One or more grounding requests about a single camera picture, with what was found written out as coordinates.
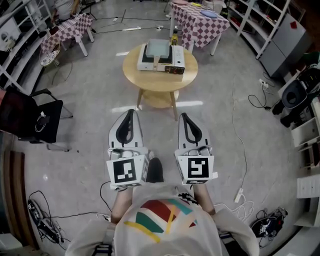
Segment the yellow bottle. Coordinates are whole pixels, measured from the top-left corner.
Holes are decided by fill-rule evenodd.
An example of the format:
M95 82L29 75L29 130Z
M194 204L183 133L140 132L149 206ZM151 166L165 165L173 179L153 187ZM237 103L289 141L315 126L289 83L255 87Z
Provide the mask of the yellow bottle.
M171 37L171 45L176 46L178 43L178 30L174 29L173 30L173 35Z

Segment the black chair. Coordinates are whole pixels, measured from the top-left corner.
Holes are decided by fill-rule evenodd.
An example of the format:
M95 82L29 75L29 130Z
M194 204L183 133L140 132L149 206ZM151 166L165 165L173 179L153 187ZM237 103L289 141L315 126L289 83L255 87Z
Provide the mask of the black chair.
M33 97L42 94L51 96L54 101L38 106ZM69 115L61 116L62 108ZM0 105L0 130L18 136L19 141L45 143L48 150L67 152L68 148L54 143L60 119L72 117L73 114L64 107L63 101L55 98L48 89L36 91L28 96L8 87Z

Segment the red and white checkered tablecloth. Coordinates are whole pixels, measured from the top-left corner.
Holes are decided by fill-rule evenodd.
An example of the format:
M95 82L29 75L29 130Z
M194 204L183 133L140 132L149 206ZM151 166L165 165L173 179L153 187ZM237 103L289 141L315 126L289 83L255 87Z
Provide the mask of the red and white checkered tablecloth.
M190 3L170 5L173 10L172 18L182 27L182 46L185 48L189 47L191 41L194 41L196 47L203 48L230 27L229 21L221 15L217 18L202 15L201 10L209 10L206 6L198 7Z
M93 19L86 13L80 14L79 17L68 19L58 26L59 30L54 35L48 32L42 39L41 51L43 53L51 52L58 42L64 42L67 39L80 37L91 26Z

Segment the refrigerator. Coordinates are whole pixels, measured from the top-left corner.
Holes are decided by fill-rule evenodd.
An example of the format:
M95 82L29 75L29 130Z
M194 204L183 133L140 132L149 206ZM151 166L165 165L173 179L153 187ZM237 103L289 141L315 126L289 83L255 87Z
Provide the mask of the refrigerator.
M284 78L311 44L306 29L287 13L259 60L270 77Z

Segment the gray floor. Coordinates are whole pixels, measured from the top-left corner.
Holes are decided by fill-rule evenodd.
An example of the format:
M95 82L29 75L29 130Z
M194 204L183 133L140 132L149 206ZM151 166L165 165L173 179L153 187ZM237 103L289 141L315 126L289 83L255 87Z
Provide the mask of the gray floor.
M97 18L114 17L122 16L126 9L127 18L165 20L164 6L165 3L156 1L109 0L93 6L92 13ZM164 25L169 28L169 21L131 19L107 27L113 23L112 19L98 20L92 27L97 32L135 26ZM123 74L124 56L116 54L130 51L148 39L168 37L166 29L94 34L94 43L85 35L83 42L89 54L87 57L82 55L78 45L60 55L61 72L65 77L71 63L73 66L66 82L58 73L51 85L56 69L48 69L42 75L38 89L49 88L73 112L73 119L60 122L57 137L59 142L67 141L72 150L51 152L43 144L18 142L15 147L25 152L26 194L41 190L53 216L108 213L99 196L101 184L109 180L105 164L108 132L121 110L134 106L138 96L138 89ZM261 250L262 256L268 255L292 234L295 230L293 223L302 210L302 202L296 199L300 156L294 149L290 130L280 124L279 118L269 111L254 108L247 99L249 94L263 99L258 80L263 78L264 69L245 41L230 27L222 35L214 57L209 52L209 46L194 48L198 75L189 86L180 90L177 102L197 102L198 105L178 107L178 112L197 116L209 129L214 168L219 177L207 186L215 204L225 203L234 209L238 205L233 200L246 169L243 146L232 125L234 88L234 124L245 144L248 165L244 195L248 201L254 201L254 212L248 223L255 220L256 213L264 208L271 212L281 206L289 212L278 237ZM277 89L271 88L271 91L275 93ZM269 106L277 100L276 96L267 95ZM142 101L142 111L138 114L144 144L162 161L166 182L179 183L174 158L178 147L178 123L174 121L172 110L153 109ZM105 186L102 195L112 206L116 193ZM41 195L34 198L47 210ZM95 214L58 219L58 223L65 231L65 237L71 240L93 218L96 218ZM54 256L64 253L58 245L46 239L39 240L39 245Z

